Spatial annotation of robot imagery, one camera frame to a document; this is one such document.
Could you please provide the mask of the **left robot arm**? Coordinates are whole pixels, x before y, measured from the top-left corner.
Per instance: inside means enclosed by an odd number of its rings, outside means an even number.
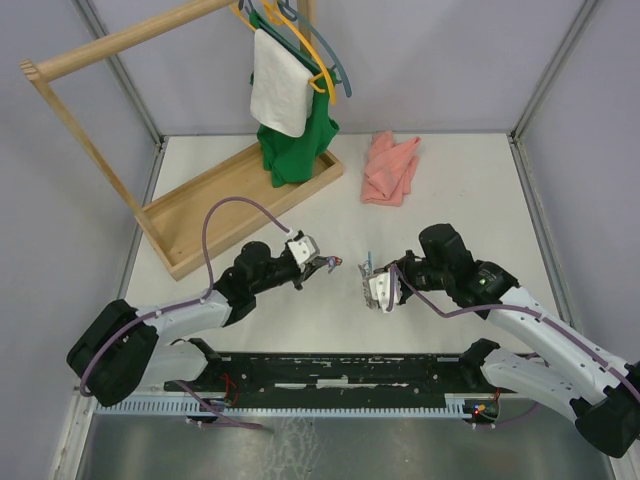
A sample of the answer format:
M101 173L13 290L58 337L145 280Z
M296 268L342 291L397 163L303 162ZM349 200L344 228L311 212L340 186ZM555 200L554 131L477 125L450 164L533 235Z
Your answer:
M145 308L123 299L108 303L71 347L66 363L84 393L105 407L140 387L174 380L212 389L221 366L197 333L233 325L255 309L258 294L287 283L300 290L316 271L340 263L320 255L309 236L287 241L277 257L267 244L249 242L213 288L192 298Z

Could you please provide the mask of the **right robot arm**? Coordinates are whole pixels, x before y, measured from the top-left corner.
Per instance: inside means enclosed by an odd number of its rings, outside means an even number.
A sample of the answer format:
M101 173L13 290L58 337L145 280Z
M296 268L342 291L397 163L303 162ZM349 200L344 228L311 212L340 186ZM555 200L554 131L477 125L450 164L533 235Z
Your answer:
M451 317L475 313L536 354L522 358L498 343L476 341L458 368L467 389L509 390L559 413L600 452L623 457L639 438L639 366L597 345L544 308L499 265L476 260L450 224L419 235L412 251L387 266L388 305L443 291Z

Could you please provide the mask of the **key with blue window tag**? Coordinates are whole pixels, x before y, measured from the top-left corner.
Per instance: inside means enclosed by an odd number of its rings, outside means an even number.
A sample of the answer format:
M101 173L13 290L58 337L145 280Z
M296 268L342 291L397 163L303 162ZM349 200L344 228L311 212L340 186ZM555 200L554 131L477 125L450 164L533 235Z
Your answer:
M329 256L326 258L328 272L332 273L336 268L340 267L343 260L337 256Z

